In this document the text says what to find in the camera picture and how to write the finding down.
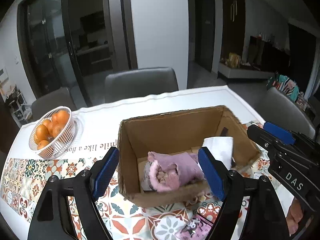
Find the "right hand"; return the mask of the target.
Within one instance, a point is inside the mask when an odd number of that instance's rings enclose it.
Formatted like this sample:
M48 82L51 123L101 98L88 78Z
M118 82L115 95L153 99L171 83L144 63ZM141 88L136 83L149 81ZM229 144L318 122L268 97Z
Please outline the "right hand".
M302 220L302 218L303 210L300 206L299 201L294 198L286 216L286 222L290 236L297 232L299 227L298 223Z

